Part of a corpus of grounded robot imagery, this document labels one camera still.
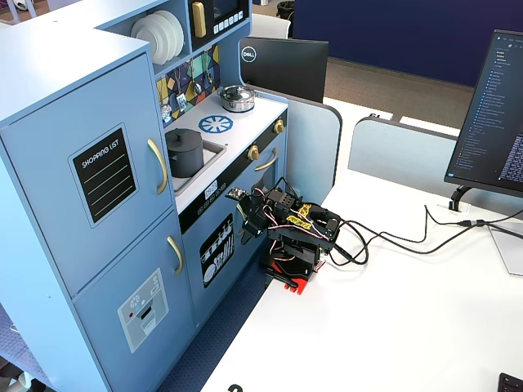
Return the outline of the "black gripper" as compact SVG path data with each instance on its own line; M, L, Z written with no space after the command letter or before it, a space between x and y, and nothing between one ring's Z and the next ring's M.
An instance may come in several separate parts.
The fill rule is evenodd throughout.
M254 238L260 237L264 230L268 227L268 218L263 211L265 206L266 198L263 193L254 191L253 194L246 194L241 200L241 207L245 214L244 223L241 230L241 244L246 245L252 234L250 229L253 230Z

